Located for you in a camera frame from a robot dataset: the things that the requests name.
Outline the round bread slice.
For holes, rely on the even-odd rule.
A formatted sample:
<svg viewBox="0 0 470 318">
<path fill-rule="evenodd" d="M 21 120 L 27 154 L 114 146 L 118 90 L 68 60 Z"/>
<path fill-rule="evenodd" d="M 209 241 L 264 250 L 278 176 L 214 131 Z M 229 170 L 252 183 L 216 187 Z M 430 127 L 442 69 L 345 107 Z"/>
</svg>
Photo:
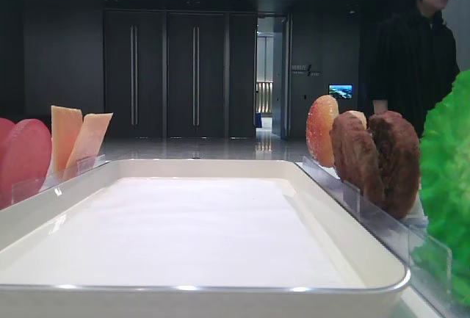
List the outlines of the round bread slice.
<svg viewBox="0 0 470 318">
<path fill-rule="evenodd" d="M 1 207 L 12 203 L 12 187 L 44 178 L 51 161 L 51 132 L 38 119 L 14 124 L 1 140 Z"/>
<path fill-rule="evenodd" d="M 11 132 L 15 127 L 15 123 L 6 118 L 0 118 L 0 143 L 1 143 L 1 159 L 4 158 L 4 155 L 10 148 L 12 144 Z"/>
</svg>

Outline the left brown meat patty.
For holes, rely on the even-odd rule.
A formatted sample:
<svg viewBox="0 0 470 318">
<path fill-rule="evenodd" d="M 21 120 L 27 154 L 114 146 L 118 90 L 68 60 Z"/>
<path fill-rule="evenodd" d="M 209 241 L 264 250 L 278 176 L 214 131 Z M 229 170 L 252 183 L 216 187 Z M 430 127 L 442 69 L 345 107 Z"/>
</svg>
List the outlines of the left brown meat patty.
<svg viewBox="0 0 470 318">
<path fill-rule="evenodd" d="M 359 188 L 361 195 L 376 206 L 384 206 L 378 152 L 371 134 L 360 120 L 347 112 L 338 115 L 333 121 L 330 138 L 339 178 Z"/>
</svg>

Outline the brown meat patty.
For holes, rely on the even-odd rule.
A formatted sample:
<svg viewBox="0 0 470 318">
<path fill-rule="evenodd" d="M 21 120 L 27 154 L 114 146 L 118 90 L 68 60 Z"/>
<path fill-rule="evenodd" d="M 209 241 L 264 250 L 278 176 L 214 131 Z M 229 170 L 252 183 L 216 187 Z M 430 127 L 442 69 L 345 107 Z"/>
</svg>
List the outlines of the brown meat patty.
<svg viewBox="0 0 470 318">
<path fill-rule="evenodd" d="M 360 120 L 347 112 L 338 115 L 333 121 L 330 138 L 339 178 L 359 188 L 361 195 L 376 206 L 384 206 L 378 152 L 371 134 Z"/>
<path fill-rule="evenodd" d="M 369 118 L 369 132 L 378 152 L 385 203 L 396 219 L 413 208 L 419 191 L 419 138 L 413 125 L 398 112 L 385 111 Z"/>
</svg>

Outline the right orange cheese slice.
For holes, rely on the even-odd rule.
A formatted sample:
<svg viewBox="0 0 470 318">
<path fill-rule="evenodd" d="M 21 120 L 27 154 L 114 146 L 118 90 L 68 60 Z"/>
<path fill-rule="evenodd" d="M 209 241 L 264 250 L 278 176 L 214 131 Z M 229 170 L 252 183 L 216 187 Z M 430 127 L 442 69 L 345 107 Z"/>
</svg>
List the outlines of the right orange cheese slice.
<svg viewBox="0 0 470 318">
<path fill-rule="evenodd" d="M 71 151 L 63 173 L 67 181 L 77 176 L 84 167 L 91 167 L 101 148 L 112 113 L 87 114 Z"/>
</svg>

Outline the orange cheese slice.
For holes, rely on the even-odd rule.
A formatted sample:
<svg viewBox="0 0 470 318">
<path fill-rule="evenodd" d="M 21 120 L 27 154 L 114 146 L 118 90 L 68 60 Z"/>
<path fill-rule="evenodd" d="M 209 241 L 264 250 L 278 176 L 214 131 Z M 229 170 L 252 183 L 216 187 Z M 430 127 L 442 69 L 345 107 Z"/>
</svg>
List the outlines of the orange cheese slice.
<svg viewBox="0 0 470 318">
<path fill-rule="evenodd" d="M 52 172 L 66 168 L 83 123 L 80 109 L 51 106 Z"/>
<path fill-rule="evenodd" d="M 101 148 L 112 113 L 87 114 L 71 151 L 63 173 L 67 181 L 77 176 L 84 167 L 91 167 Z"/>
</svg>

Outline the right brown meat patty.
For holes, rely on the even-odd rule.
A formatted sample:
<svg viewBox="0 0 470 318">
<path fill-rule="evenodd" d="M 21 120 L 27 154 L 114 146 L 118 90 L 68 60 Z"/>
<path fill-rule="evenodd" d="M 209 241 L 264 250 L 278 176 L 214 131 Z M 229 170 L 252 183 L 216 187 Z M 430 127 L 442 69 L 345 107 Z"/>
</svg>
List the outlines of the right brown meat patty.
<svg viewBox="0 0 470 318">
<path fill-rule="evenodd" d="M 369 118 L 369 132 L 378 152 L 385 203 L 396 219 L 413 208 L 419 191 L 419 138 L 413 125 L 398 112 L 385 111 Z"/>
</svg>

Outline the left orange cheese slice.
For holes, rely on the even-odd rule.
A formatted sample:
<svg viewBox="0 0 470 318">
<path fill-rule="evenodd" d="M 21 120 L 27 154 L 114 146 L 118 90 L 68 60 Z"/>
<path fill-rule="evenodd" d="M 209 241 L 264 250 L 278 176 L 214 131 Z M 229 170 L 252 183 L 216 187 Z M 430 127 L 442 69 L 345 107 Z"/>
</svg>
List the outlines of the left orange cheese slice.
<svg viewBox="0 0 470 318">
<path fill-rule="evenodd" d="M 83 123 L 80 109 L 51 106 L 52 172 L 66 168 Z"/>
</svg>

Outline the green lettuce leaf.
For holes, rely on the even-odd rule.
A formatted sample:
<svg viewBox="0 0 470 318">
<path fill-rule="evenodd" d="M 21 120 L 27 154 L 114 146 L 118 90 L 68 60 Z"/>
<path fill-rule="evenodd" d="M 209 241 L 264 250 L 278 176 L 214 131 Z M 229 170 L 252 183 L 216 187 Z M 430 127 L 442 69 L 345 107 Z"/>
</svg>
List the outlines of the green lettuce leaf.
<svg viewBox="0 0 470 318">
<path fill-rule="evenodd" d="M 426 116 L 420 142 L 422 188 L 430 239 L 412 252 L 416 263 L 469 305 L 469 72 Z"/>
</svg>

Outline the dark double doors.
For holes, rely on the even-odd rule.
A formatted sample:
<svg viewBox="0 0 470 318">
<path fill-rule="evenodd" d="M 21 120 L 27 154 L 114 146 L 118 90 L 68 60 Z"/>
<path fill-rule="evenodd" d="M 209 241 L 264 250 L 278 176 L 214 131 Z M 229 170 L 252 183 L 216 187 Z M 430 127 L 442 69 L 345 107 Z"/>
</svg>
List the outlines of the dark double doors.
<svg viewBox="0 0 470 318">
<path fill-rule="evenodd" d="M 104 13 L 105 107 L 113 137 L 255 134 L 254 14 Z"/>
</svg>

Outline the white rectangular tray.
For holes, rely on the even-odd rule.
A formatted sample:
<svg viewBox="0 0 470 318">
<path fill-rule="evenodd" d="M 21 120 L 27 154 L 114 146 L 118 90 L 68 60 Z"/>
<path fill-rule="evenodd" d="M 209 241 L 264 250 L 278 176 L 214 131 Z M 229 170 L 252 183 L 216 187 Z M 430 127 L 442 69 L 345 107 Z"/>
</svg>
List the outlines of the white rectangular tray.
<svg viewBox="0 0 470 318">
<path fill-rule="evenodd" d="M 128 159 L 1 211 L 3 317 L 388 317 L 411 272 L 286 161 Z"/>
</svg>

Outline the person in black shirt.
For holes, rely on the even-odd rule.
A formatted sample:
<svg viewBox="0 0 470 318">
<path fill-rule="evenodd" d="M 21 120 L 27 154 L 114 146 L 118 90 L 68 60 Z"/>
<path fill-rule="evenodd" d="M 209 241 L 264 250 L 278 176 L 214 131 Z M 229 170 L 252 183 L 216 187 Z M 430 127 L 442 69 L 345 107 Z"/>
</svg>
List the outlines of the person in black shirt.
<svg viewBox="0 0 470 318">
<path fill-rule="evenodd" d="M 377 31 L 367 96 L 374 113 L 398 112 L 418 135 L 460 72 L 455 37 L 442 16 L 448 3 L 402 0 Z"/>
</svg>

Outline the left clear acrylic rack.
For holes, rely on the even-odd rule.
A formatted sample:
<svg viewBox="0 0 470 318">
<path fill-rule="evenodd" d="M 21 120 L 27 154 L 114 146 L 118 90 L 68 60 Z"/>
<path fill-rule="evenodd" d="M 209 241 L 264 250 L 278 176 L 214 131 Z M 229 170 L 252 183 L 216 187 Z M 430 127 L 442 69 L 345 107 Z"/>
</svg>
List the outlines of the left clear acrylic rack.
<svg viewBox="0 0 470 318">
<path fill-rule="evenodd" d="M 36 194 L 57 187 L 61 183 L 71 180 L 83 173 L 106 163 L 105 155 L 87 157 L 79 160 L 75 166 L 66 168 L 57 173 L 48 173 L 40 178 L 32 178 L 12 186 L 12 199 L 10 205 L 19 203 Z"/>
</svg>

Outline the clear acrylic rack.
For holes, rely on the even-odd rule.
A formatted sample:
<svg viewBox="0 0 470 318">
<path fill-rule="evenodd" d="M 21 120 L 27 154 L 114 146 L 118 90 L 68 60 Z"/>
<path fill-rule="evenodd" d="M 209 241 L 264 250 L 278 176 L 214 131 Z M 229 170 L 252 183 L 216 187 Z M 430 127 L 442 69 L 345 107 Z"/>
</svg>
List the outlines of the clear acrylic rack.
<svg viewBox="0 0 470 318">
<path fill-rule="evenodd" d="M 71 180 L 83 173 L 106 163 L 105 155 L 87 157 L 79 160 L 75 166 L 66 168 L 57 173 L 48 173 L 40 178 L 32 178 L 12 186 L 12 199 L 10 205 L 19 203 L 36 194 L 57 187 L 61 183 Z"/>
<path fill-rule="evenodd" d="M 447 246 L 423 229 L 394 219 L 312 158 L 303 157 L 300 166 L 411 270 L 411 285 L 393 317 L 461 316 L 452 299 L 452 253 Z"/>
</svg>

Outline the right clear acrylic rack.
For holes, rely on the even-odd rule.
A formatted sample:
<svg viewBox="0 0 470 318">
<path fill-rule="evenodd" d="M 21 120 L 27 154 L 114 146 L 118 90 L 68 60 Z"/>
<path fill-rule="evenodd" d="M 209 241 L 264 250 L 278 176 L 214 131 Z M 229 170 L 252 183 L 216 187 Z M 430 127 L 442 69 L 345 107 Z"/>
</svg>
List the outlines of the right clear acrylic rack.
<svg viewBox="0 0 470 318">
<path fill-rule="evenodd" d="M 423 229 L 394 219 L 312 158 L 303 157 L 300 166 L 411 270 L 411 285 L 393 317 L 461 316 L 452 299 L 452 253 L 447 246 Z"/>
</svg>

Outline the small wall screen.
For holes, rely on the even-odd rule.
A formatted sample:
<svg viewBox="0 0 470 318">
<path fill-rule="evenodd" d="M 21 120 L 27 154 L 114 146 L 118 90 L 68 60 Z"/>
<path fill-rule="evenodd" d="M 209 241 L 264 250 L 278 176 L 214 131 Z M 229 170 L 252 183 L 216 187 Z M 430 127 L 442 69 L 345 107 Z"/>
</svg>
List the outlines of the small wall screen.
<svg viewBox="0 0 470 318">
<path fill-rule="evenodd" d="M 335 99 L 349 100 L 353 97 L 353 86 L 351 84 L 329 84 L 328 94 Z"/>
</svg>

